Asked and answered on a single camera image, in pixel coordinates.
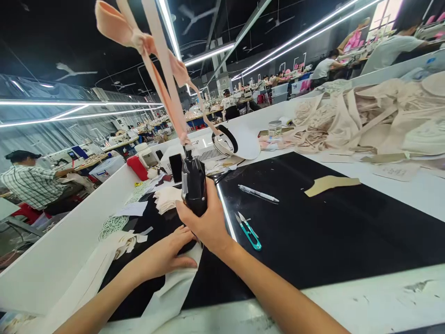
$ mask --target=plaid shirt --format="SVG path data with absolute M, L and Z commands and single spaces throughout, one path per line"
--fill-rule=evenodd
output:
M 1 181 L 22 201 L 41 210 L 57 200 L 65 186 L 56 181 L 56 172 L 40 167 L 12 166 Z

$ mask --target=ceiling light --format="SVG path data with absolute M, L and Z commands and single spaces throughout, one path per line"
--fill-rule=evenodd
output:
M 74 112 L 76 112 L 76 111 L 82 110 L 82 109 L 84 109 L 84 108 L 86 108 L 86 107 L 88 107 L 88 106 L 89 106 L 89 104 L 86 104 L 86 105 L 83 105 L 83 106 L 74 108 L 73 110 L 69 110 L 69 111 L 67 111 L 67 112 L 64 112 L 63 114 L 57 115 L 57 116 L 52 117 L 52 118 L 50 118 L 50 119 L 51 119 L 51 120 L 56 120 L 56 119 L 61 118 L 61 117 L 63 117 L 63 116 L 72 114 L 72 113 L 74 113 Z
M 324 22 L 332 19 L 334 16 L 337 16 L 337 14 L 341 13 L 342 11 L 344 11 L 345 9 L 351 7 L 353 4 L 355 4 L 356 2 L 358 2 L 359 0 L 352 0 L 351 2 L 348 2 L 346 5 L 344 5 L 343 7 L 340 7 L 339 9 L 337 9 L 336 11 L 332 12 L 331 14 L 329 14 L 328 16 L 326 16 L 324 19 L 322 19 L 321 21 L 317 22 L 316 24 L 314 24 L 313 26 L 309 27 L 308 29 L 306 29 L 305 31 L 303 31 L 301 34 L 298 34 L 297 36 L 295 36 L 294 38 L 292 38 L 291 40 L 287 41 L 286 43 L 284 43 L 282 46 L 280 46 L 278 49 L 272 51 L 271 53 L 269 53 L 267 56 L 263 57 L 262 59 L 260 59 L 259 61 L 257 61 L 255 64 L 253 64 L 252 66 L 250 66 L 249 68 L 245 69 L 243 73 L 249 71 L 250 69 L 252 69 L 253 67 L 255 67 L 258 64 L 261 64 L 261 62 L 263 62 L 264 60 L 266 60 L 267 58 L 269 58 L 271 55 L 277 53 L 279 50 L 285 48 L 286 46 L 288 46 L 289 44 L 295 42 L 297 39 L 299 39 L 300 37 L 303 37 L 304 35 L 306 35 L 307 33 L 311 32 L 312 30 L 314 30 L 315 28 L 317 28 L 318 26 L 322 25 Z
M 100 113 L 100 114 L 88 114 L 88 115 L 73 116 L 73 117 L 66 117 L 66 118 L 51 118 L 51 119 L 38 120 L 38 121 L 29 121 L 29 122 L 6 123 L 6 124 L 0 124 L 0 128 L 8 128 L 8 127 L 13 127 L 13 126 L 18 126 L 18 125 L 28 125 L 28 124 L 39 124 L 39 123 L 66 121 L 66 120 L 72 120 L 72 119 L 78 119 L 78 118 L 88 118 L 88 117 L 100 117 L 100 116 L 107 116 L 107 115 L 127 114 L 127 113 L 133 113 L 133 112 L 144 111 L 144 110 L 156 110 L 156 108 L 134 109 L 134 110 L 116 111 L 116 112 L 111 112 L 111 113 L 108 112 L 108 113 Z
M 175 50 L 176 58 L 180 61 L 181 52 L 179 51 L 178 42 L 176 41 L 175 31 L 173 29 L 172 19 L 170 17 L 170 11 L 167 8 L 166 0 L 158 0 L 159 6 L 161 7 L 162 16 L 164 17 L 165 25 L 167 26 L 168 35 L 170 36 L 170 41 L 173 44 L 173 49 Z
M 198 56 L 197 58 L 194 58 L 192 60 L 186 61 L 184 64 L 185 64 L 185 66 L 190 66 L 192 64 L 199 63 L 199 62 L 201 62 L 201 61 L 203 61 L 203 60 L 205 60 L 207 58 L 211 58 L 211 57 L 213 57 L 213 56 L 215 56 L 215 55 L 217 55 L 219 53 L 222 53 L 222 52 L 225 52 L 227 50 L 230 50 L 234 46 L 235 46 L 235 43 L 229 44 L 229 45 L 224 46 L 224 47 L 222 47 L 220 49 L 216 49 L 216 50 L 208 52 L 208 53 L 206 53 L 206 54 L 204 54 L 202 56 Z
M 22 92 L 25 92 L 25 91 L 23 90 L 23 88 L 17 83 L 17 81 L 11 80 L 11 82 L 12 82 L 14 85 L 16 85 L 17 88 L 20 89 Z
M 277 56 L 275 56 L 275 57 L 273 57 L 273 58 L 270 58 L 270 59 L 267 60 L 266 62 L 261 63 L 261 65 L 255 67 L 255 68 L 253 68 L 253 69 L 252 69 L 253 66 L 250 66 L 246 71 L 248 71 L 248 70 L 250 70 L 250 69 L 252 69 L 252 70 L 250 70 L 250 71 L 247 72 L 247 73 L 239 74 L 238 76 L 234 77 L 234 78 L 232 79 L 232 81 L 239 79 L 241 76 L 245 77 L 246 75 L 252 73 L 253 71 L 256 71 L 257 69 L 259 69 L 260 67 L 263 67 L 264 65 L 270 63 L 272 60 L 275 60 L 276 58 L 281 57 L 282 55 L 284 55 L 285 53 L 289 52 L 290 50 L 295 49 L 297 46 L 300 46 L 300 45 L 302 45 L 303 43 L 306 43 L 308 40 L 311 40 L 311 39 L 313 39 L 314 37 L 317 37 L 318 35 L 320 35 L 320 34 L 324 33 L 325 31 L 327 31 L 327 30 L 329 30 L 329 29 L 331 29 L 331 28 L 337 26 L 338 24 L 342 23 L 343 21 L 345 21 L 345 20 L 351 18 L 352 16 L 356 15 L 357 13 L 361 12 L 362 10 L 365 10 L 366 8 L 372 6 L 372 5 L 374 5 L 374 4 L 376 4 L 377 2 L 380 2 L 380 1 L 383 1 L 383 0 L 374 0 L 374 1 L 372 1 L 371 3 L 367 4 L 366 6 L 363 6 L 362 8 L 357 9 L 355 12 L 352 12 L 351 14 L 349 14 L 349 15 L 347 15 L 347 16 L 341 18 L 340 20 L 338 20 L 338 21 L 332 23 L 331 25 L 329 25 L 329 26 L 327 26 L 326 28 L 320 30 L 319 32 L 317 32 L 317 33 L 311 35 L 310 37 L 308 37 L 308 38 L 302 40 L 301 42 L 299 42 L 299 43 L 297 43 L 296 45 L 290 47 L 289 49 L 285 50 L 284 52 L 280 53 L 279 55 L 277 55 Z
M 146 103 L 146 102 L 55 102 L 55 101 L 11 101 L 1 100 L 0 105 L 163 105 L 162 103 Z

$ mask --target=teal scissors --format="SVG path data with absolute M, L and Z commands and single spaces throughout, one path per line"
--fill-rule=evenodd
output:
M 260 251 L 261 250 L 261 244 L 260 244 L 260 241 L 258 240 L 258 236 L 254 232 L 254 230 L 252 230 L 252 228 L 250 227 L 250 225 L 247 222 L 247 220 L 244 218 L 244 216 L 239 211 L 238 211 L 238 215 L 235 213 L 236 220 L 238 220 L 238 223 L 240 224 L 242 230 L 244 231 L 244 234 L 247 236 L 247 239 L 249 239 L 252 247 L 256 251 Z M 256 243 L 254 243 L 252 241 L 251 237 L 255 238 Z

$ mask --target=black hair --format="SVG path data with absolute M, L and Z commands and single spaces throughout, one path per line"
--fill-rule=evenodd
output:
M 333 56 L 338 57 L 340 55 L 340 52 L 338 49 L 334 49 L 329 51 L 328 58 L 332 58 Z
M 28 158 L 38 159 L 41 156 L 42 156 L 41 154 L 35 154 L 32 152 L 28 152 L 28 151 L 17 150 L 17 151 L 11 152 L 10 154 L 5 155 L 5 159 L 10 160 L 11 163 L 16 163 L 16 162 L 25 161 Z
M 400 33 L 401 31 L 409 30 L 412 27 L 417 27 L 422 24 L 422 18 L 420 17 L 406 17 L 403 20 L 401 20 L 398 23 L 397 32 Z

